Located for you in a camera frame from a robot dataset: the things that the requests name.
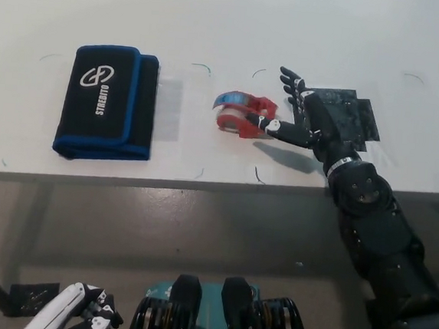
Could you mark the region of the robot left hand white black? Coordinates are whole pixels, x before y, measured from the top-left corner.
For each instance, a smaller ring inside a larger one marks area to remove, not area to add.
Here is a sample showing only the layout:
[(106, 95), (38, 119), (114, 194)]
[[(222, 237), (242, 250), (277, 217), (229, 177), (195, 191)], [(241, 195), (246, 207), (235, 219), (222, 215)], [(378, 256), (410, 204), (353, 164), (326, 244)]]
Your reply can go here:
[(117, 329), (122, 324), (111, 294), (77, 282), (46, 304), (23, 329)]

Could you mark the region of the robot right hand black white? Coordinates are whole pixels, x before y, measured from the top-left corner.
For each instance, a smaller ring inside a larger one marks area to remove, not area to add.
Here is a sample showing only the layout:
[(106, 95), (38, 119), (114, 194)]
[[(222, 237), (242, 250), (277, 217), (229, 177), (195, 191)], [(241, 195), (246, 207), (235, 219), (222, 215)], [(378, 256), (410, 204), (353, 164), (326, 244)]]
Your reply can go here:
[(362, 159), (352, 145), (340, 136), (318, 93), (308, 88), (301, 76), (284, 66), (280, 68), (280, 81), (284, 92), (288, 94), (294, 122), (270, 119), (254, 113), (246, 115), (247, 121), (274, 139), (311, 150), (323, 164), (323, 172), (327, 176), (339, 167), (362, 165)]

